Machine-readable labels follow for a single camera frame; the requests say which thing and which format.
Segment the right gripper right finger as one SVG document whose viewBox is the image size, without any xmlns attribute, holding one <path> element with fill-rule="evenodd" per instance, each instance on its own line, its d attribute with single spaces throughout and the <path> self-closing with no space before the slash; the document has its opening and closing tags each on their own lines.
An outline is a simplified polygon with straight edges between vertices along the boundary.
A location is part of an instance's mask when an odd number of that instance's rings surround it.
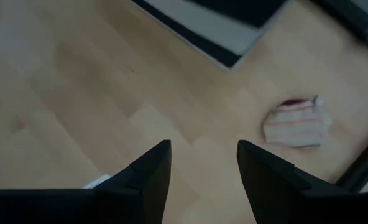
<svg viewBox="0 0 368 224">
<path fill-rule="evenodd" d="M 240 140 L 237 163 L 257 224 L 368 224 L 368 193 L 351 193 Z"/>
</svg>

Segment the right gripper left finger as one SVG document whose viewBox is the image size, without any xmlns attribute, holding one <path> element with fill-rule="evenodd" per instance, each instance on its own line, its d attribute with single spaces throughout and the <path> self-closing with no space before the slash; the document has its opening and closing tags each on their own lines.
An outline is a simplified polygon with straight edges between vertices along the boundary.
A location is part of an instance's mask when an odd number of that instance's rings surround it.
<svg viewBox="0 0 368 224">
<path fill-rule="evenodd" d="M 0 190 L 0 224 L 162 224 L 171 163 L 163 140 L 90 189 Z"/>
</svg>

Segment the white striped sock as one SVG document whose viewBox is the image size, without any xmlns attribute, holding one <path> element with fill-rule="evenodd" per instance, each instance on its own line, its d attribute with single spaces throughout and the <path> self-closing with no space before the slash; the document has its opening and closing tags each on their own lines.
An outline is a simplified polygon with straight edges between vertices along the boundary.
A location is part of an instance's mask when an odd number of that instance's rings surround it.
<svg viewBox="0 0 368 224">
<path fill-rule="evenodd" d="M 262 124 L 266 142 L 288 147 L 319 147 L 328 134 L 332 118 L 325 100 L 291 98 L 272 109 Z"/>
</svg>

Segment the navy white striped fabric bin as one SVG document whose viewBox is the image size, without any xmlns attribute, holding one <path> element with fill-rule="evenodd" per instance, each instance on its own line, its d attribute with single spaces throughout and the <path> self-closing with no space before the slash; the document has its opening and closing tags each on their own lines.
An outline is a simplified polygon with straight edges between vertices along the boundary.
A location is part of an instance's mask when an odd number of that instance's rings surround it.
<svg viewBox="0 0 368 224">
<path fill-rule="evenodd" d="M 130 0 L 193 48 L 231 69 L 291 0 Z"/>
</svg>

